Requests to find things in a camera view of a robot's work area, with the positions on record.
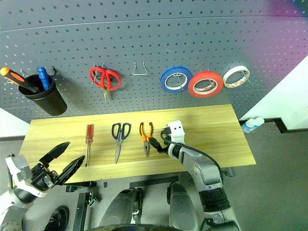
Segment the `black scissors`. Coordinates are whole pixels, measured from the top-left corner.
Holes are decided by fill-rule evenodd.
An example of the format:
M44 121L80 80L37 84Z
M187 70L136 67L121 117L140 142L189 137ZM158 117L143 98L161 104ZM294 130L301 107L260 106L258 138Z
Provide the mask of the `black scissors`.
M130 123L124 123L122 128L121 128L121 123L116 123L116 124L113 124L112 125L112 128L111 128L111 134L113 136L113 138L115 139L115 143L116 143L116 150L115 150L115 163L117 163L118 159L119 159L119 156L120 156L120 151L121 151L121 145L122 145L122 142L123 140L125 140L127 138L127 136L129 135L130 133L130 129L131 129L131 124ZM128 132L126 135L125 134L125 127L128 127Z

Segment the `blue tape roll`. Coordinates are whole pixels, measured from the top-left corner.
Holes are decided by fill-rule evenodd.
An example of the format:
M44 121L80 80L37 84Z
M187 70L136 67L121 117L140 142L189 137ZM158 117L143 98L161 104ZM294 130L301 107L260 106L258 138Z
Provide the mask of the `blue tape roll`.
M182 83L181 86L178 87L171 87L167 85L167 79L169 77L171 77L173 74L175 73L179 73L185 76L185 81ZM181 92L184 91L188 88L188 83L191 80L191 78L193 77L193 75L191 74L191 72L183 66L175 66L173 68L168 69L167 71L165 71L161 78L160 78L160 84L162 86L162 89L164 89L167 92L172 92L172 93L177 93L177 92Z

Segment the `pegboard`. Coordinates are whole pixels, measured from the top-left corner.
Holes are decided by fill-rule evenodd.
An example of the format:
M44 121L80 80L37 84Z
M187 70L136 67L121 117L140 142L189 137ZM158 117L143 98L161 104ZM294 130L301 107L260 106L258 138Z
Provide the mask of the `pegboard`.
M61 116L158 110L231 103L240 118L308 54L304 1L143 0L0 1L0 65L35 74L55 66L57 88L68 105ZM134 61L148 75L134 76ZM121 87L103 92L90 82L93 63L117 71ZM249 81L198 99L168 93L159 79L182 65L193 74L224 75L247 66ZM48 118L0 79L0 107L29 122Z

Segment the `black cup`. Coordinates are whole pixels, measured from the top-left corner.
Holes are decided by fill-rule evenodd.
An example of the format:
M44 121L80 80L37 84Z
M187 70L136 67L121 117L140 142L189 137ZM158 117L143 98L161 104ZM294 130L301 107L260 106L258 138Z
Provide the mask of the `black cup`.
M67 105L56 88L56 83L50 78L51 85L45 90L38 75L32 75L27 77L27 81L34 84L39 88L39 93L33 93L32 91L18 87L19 91L24 94L28 99L33 100L38 106L40 106L45 112L52 116L59 116L63 114Z

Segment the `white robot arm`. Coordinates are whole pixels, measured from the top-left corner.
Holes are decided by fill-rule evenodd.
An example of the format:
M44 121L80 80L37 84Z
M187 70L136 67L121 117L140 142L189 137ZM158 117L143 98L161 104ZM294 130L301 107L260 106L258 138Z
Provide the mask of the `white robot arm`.
M185 145L185 132L181 121L173 121L161 132L167 148L150 138L150 143L159 152L167 152L191 174L199 192L205 213L205 222L211 230L241 231L232 207L223 190L222 173L219 164L209 155Z
M0 231L21 231L26 211L38 197L44 197L49 188L63 185L81 166L85 156L72 161L62 174L48 169L50 161L59 157L68 147L65 142L44 155L31 170L24 156L10 155L5 159L15 187L0 196Z

